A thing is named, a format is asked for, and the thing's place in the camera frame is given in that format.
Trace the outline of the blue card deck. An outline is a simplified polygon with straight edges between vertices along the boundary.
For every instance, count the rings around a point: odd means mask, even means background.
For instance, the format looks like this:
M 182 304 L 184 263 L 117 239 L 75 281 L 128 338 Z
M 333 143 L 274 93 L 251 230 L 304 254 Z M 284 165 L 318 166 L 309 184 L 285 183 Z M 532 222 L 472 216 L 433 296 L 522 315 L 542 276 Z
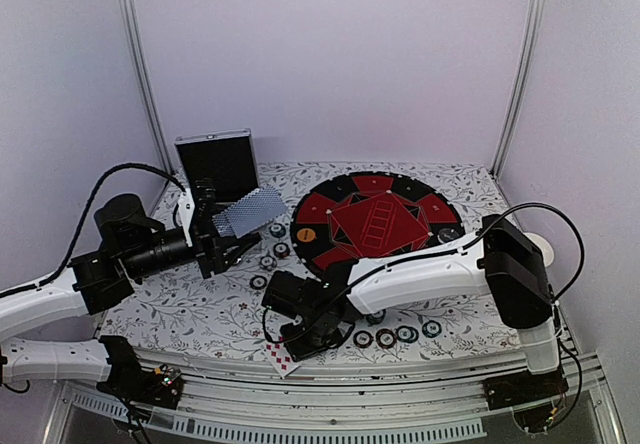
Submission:
M 284 214 L 287 207 L 272 186 L 256 188 L 213 217 L 221 237 L 241 238 Z

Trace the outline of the red black 100 chip pile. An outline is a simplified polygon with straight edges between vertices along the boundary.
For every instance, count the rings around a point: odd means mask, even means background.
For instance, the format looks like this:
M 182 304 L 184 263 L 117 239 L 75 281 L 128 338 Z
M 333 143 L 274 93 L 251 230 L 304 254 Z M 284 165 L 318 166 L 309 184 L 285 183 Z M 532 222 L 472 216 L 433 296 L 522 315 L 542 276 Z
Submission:
M 397 343 L 395 333 L 390 329 L 379 329 L 375 335 L 376 343 L 381 349 L 390 349 Z
M 284 242 L 278 242 L 273 246 L 273 253 L 278 259 L 285 259 L 290 252 L 290 247 Z
M 353 335 L 353 343 L 358 348 L 368 348 L 373 340 L 372 334 L 366 330 L 360 330 Z

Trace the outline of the blue green 50 chip pile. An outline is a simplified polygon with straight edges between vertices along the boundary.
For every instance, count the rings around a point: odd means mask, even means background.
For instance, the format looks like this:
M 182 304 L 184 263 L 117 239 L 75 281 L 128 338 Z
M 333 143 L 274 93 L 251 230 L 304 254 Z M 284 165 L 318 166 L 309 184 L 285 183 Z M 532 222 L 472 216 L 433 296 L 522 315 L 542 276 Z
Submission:
M 386 311 L 381 310 L 365 316 L 366 321 L 371 325 L 381 324 L 386 317 Z
M 401 343 L 412 344 L 418 341 L 419 332 L 416 328 L 412 326 L 402 325 L 399 326 L 396 330 L 396 338 Z
M 286 226 L 281 223 L 273 223 L 269 226 L 269 233 L 274 238 L 282 238 L 286 235 Z

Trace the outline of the orange big blind button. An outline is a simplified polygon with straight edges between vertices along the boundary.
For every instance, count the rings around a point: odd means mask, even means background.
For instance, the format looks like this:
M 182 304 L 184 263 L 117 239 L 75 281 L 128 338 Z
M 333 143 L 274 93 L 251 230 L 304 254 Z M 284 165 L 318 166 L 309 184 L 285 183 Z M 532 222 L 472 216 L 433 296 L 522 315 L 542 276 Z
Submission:
M 302 243 L 309 243 L 316 239 L 316 232 L 312 228 L 301 228 L 296 233 L 296 239 Z

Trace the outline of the blue white 10 chip pile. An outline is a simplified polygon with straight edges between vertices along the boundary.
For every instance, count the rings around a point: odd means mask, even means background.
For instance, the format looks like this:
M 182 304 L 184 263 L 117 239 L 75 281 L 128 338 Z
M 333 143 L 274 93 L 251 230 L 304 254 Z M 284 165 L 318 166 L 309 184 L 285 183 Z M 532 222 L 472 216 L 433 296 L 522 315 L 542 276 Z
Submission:
M 442 326 L 435 320 L 428 320 L 422 325 L 422 334 L 429 339 L 434 339 L 442 333 Z

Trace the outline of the red black 100 chip stack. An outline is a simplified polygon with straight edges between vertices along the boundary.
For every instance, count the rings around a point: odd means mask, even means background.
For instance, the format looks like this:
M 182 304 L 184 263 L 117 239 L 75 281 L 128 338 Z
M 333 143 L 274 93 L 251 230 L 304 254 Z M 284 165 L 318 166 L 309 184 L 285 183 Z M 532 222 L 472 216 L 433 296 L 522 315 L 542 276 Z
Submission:
M 262 290 L 267 286 L 267 284 L 267 279 L 261 275 L 255 275 L 249 281 L 250 287 L 254 290 Z

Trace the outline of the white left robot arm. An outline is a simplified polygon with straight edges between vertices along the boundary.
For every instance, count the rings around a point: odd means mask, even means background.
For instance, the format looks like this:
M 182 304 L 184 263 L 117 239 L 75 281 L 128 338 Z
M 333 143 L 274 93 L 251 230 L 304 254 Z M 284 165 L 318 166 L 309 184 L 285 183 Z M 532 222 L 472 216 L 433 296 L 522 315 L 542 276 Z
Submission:
M 68 250 L 51 274 L 1 293 L 1 383 L 83 379 L 103 392 L 131 400 L 179 393 L 180 372 L 169 365 L 143 370 L 121 336 L 79 343 L 27 342 L 20 334 L 65 318 L 94 316 L 120 304 L 143 279 L 192 262 L 203 278 L 222 274 L 256 245 L 260 236 L 225 236 L 216 226 L 221 207 L 204 181 L 186 186 L 173 229 L 146 215 L 132 193 L 110 199 L 94 212 L 99 248 L 75 256 Z

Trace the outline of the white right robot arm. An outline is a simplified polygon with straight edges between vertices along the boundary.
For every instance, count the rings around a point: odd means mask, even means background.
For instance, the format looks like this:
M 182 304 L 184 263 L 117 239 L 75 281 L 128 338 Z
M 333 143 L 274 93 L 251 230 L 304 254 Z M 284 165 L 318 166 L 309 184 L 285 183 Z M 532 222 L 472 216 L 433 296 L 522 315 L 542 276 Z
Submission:
M 489 295 L 502 323 L 516 331 L 525 356 L 527 370 L 518 376 L 517 391 L 524 399 L 539 399 L 554 386 L 560 367 L 554 308 L 561 295 L 547 276 L 555 259 L 551 244 L 508 219 L 531 206 L 487 215 L 476 233 L 437 247 L 334 263 L 318 280 L 275 272 L 262 305 L 292 321 L 277 338 L 266 334 L 266 342 L 299 362 L 341 346 L 346 338 L 340 325 L 367 315 L 434 298 Z

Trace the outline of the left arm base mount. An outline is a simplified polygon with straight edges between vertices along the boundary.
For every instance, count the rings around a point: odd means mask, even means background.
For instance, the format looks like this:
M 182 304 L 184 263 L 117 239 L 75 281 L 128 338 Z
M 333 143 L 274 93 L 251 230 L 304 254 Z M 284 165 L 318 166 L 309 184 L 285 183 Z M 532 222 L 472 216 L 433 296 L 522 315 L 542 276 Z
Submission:
M 162 364 L 145 370 L 138 363 L 113 364 L 106 381 L 96 389 L 123 401 L 133 401 L 175 410 L 182 396 L 184 381 L 181 369 Z

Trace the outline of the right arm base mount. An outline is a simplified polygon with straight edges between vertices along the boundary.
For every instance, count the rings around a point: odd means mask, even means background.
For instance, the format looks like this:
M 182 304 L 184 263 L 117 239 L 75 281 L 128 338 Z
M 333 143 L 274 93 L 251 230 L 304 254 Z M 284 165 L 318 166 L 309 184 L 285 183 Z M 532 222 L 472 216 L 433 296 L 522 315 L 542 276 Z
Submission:
M 562 367 L 544 374 L 524 370 L 490 377 L 482 382 L 482 386 L 490 410 L 550 399 L 566 394 L 569 389 Z

